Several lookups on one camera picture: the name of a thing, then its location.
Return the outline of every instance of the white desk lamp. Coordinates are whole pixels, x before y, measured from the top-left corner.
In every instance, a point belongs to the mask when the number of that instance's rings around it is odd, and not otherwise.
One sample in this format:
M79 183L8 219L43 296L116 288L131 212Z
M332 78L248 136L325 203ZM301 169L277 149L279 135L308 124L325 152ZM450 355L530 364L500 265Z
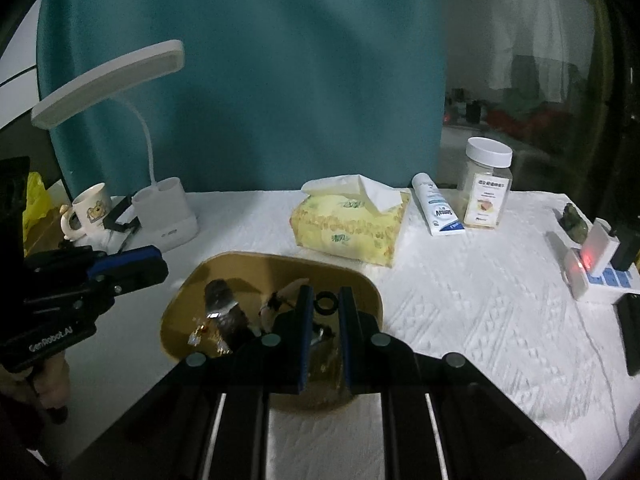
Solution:
M177 72L183 66L184 47L181 41L156 43L92 68L49 94L31 110L31 123L44 130L58 126L110 97L135 114L145 133L151 185L137 192L131 201L143 233L161 251L191 240L198 232L198 223L187 204L179 178L172 176L156 182L154 153L146 122L131 103L114 95L145 81Z

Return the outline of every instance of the teal curtain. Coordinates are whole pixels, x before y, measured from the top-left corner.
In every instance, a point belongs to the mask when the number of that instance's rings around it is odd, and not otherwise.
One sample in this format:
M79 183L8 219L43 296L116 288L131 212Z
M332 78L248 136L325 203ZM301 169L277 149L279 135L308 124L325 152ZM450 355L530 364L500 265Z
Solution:
M296 189L361 173L392 186L437 167L444 102L440 0L43 0L44 97L159 41L180 72L125 92L144 115L156 178L186 190ZM105 101L51 131L73 195L148 185L140 125Z

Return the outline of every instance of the green figurine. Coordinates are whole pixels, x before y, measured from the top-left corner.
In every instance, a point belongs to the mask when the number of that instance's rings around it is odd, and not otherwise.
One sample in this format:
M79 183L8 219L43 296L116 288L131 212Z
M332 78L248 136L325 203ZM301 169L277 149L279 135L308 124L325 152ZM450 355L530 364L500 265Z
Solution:
M571 202L564 206L562 218L558 222L569 235L569 238L577 244L583 244L587 239L587 233L589 232L587 222L582 219L580 213Z

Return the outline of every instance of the blue and white tube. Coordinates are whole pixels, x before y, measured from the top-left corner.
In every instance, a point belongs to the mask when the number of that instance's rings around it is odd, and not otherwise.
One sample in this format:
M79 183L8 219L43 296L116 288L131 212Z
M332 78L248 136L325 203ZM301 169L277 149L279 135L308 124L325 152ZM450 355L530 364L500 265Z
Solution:
M431 236L452 235L465 231L462 222L426 173L418 173L411 180L415 195L427 219Z

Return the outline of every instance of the white tablecloth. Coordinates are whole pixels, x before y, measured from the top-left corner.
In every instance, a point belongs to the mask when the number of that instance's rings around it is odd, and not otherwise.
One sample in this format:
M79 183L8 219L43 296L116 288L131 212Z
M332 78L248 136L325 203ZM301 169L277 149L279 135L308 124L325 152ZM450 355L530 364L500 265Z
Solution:
M359 270L380 290L386 332L426 355L467 356L587 478L612 462L620 450L614 412L626 442L640 380L626 374L613 308L576 303L562 280L549 233L570 243L556 221L565 196L512 192L497 230L440 238L431 237L411 202L393 269L297 247L289 215L303 198L297 191L190 194L200 233L165 254L165 283L118 298L98 319L97 334L67 352L70 418L47 439L62 460L81 452L170 370L159 320L190 272L223 251L247 250ZM133 246L143 244L141 234ZM602 356L613 405L587 332ZM272 412L268 472L278 480L382 479L378 397L318 416Z

